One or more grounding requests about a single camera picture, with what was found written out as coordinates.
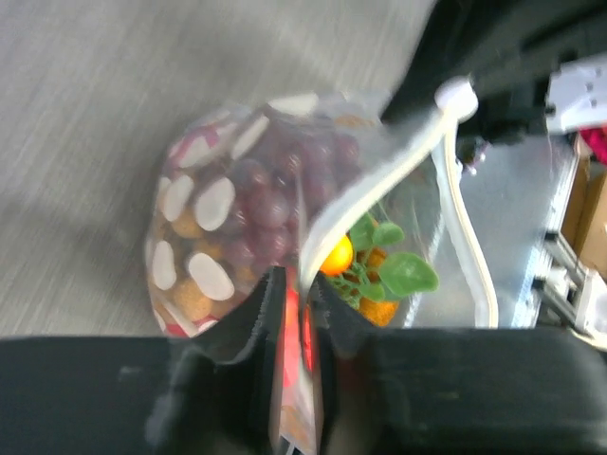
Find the yellow-brown longan bunch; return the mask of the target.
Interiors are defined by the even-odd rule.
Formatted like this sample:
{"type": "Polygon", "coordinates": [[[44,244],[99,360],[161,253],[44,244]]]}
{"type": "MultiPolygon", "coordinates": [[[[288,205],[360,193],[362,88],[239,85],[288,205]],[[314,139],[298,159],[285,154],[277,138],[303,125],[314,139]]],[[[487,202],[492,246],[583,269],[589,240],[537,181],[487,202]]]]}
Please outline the yellow-brown longan bunch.
{"type": "Polygon", "coordinates": [[[242,199],[227,177],[160,178],[145,265],[162,323],[201,332],[244,300],[260,277],[247,227],[242,199]]]}

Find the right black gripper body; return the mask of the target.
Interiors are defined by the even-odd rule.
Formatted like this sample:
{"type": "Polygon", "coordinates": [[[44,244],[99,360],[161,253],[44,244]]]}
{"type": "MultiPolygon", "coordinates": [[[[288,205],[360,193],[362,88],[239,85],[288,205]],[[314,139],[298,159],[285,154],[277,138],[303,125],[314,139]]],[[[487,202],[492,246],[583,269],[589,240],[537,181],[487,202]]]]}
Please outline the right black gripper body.
{"type": "Polygon", "coordinates": [[[605,49],[603,1],[437,1],[380,120],[399,123],[441,83],[464,76],[479,108],[461,135],[515,142],[555,113],[545,99],[550,75],[605,49]]]}

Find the clear zip top bag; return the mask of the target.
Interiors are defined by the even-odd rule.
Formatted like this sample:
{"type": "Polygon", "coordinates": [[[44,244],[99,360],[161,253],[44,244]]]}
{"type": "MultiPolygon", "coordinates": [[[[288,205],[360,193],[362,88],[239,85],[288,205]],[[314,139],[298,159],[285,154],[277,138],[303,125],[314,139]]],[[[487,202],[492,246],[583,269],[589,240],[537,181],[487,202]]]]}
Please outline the clear zip top bag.
{"type": "MultiPolygon", "coordinates": [[[[494,328],[498,324],[495,288],[466,210],[456,158],[458,126],[478,107],[470,80],[445,82],[428,104],[392,127],[377,117],[380,103],[378,96],[310,92],[270,100],[255,109],[236,106],[220,111],[199,120],[171,145],[158,179],[156,193],[161,177],[173,179],[224,152],[239,157],[271,127],[279,132],[343,132],[355,137],[360,147],[358,175],[300,227],[298,255],[288,264],[268,267],[257,280],[273,267],[285,271],[286,288],[292,284],[299,294],[300,334],[304,315],[309,312],[314,363],[318,354],[312,334],[313,287],[327,282],[338,294],[320,267],[341,237],[366,213],[377,220],[389,219],[403,229],[405,240],[389,246],[388,251],[419,255],[439,279],[435,291],[403,300],[388,326],[379,327],[367,319],[372,325],[402,329],[411,322],[414,306],[420,302],[435,303],[446,310],[438,321],[442,326],[494,328]]],[[[186,334],[162,323],[153,303],[152,308],[161,330],[171,337],[196,337],[220,320],[201,332],[186,334]]],[[[283,399],[285,306],[283,322],[278,448],[281,452],[314,454],[319,445],[315,389],[320,381],[300,361],[302,376],[295,400],[283,399]]]]}

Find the red apple toy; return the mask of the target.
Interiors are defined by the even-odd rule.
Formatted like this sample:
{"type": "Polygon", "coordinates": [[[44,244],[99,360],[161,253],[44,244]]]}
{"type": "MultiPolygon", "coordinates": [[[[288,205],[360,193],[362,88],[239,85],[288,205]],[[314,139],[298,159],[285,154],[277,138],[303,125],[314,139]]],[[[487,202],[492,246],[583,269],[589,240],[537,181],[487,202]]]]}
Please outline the red apple toy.
{"type": "Polygon", "coordinates": [[[311,327],[309,312],[304,315],[302,334],[299,322],[299,294],[292,284],[285,293],[285,330],[284,330],[284,366],[283,366],[283,399],[295,400],[298,380],[301,378],[300,361],[304,369],[312,371],[314,359],[312,354],[311,327]]]}

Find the orange toy fruit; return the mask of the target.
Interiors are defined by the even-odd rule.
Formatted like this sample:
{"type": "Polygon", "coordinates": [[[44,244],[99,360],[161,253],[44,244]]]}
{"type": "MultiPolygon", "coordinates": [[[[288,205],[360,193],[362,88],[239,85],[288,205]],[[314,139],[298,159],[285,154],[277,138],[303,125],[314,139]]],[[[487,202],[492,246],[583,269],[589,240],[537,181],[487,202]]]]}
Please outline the orange toy fruit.
{"type": "Polygon", "coordinates": [[[341,237],[323,261],[320,271],[329,277],[336,277],[346,271],[354,259],[354,249],[347,235],[341,237]]]}

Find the dark purple grape bunch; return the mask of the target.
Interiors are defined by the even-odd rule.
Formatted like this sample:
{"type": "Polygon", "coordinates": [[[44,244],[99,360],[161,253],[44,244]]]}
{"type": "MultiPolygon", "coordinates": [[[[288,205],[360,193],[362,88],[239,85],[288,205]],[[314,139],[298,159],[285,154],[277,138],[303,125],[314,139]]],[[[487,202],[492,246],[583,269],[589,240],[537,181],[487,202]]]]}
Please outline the dark purple grape bunch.
{"type": "Polygon", "coordinates": [[[224,152],[187,168],[162,214],[230,273],[260,274],[298,255],[300,227],[358,175],[359,151],[347,133],[271,127],[239,157],[224,152]]]}

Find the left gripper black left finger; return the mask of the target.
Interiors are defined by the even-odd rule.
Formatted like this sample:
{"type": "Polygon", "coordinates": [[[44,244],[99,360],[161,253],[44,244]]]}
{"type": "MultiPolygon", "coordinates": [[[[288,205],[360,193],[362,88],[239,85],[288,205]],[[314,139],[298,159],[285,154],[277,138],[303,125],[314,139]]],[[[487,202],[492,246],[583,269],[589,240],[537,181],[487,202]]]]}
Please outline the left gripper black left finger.
{"type": "Polygon", "coordinates": [[[5,454],[271,454],[286,274],[192,338],[1,342],[5,454]]]}

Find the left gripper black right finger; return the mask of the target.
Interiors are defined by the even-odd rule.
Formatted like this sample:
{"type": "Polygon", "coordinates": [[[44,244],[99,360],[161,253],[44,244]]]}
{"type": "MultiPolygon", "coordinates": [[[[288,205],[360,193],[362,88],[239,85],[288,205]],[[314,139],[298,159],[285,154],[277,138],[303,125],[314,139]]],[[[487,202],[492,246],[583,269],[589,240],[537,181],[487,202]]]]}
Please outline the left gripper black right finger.
{"type": "Polygon", "coordinates": [[[321,454],[602,454],[606,355],[562,330],[378,328],[312,291],[321,454]]]}

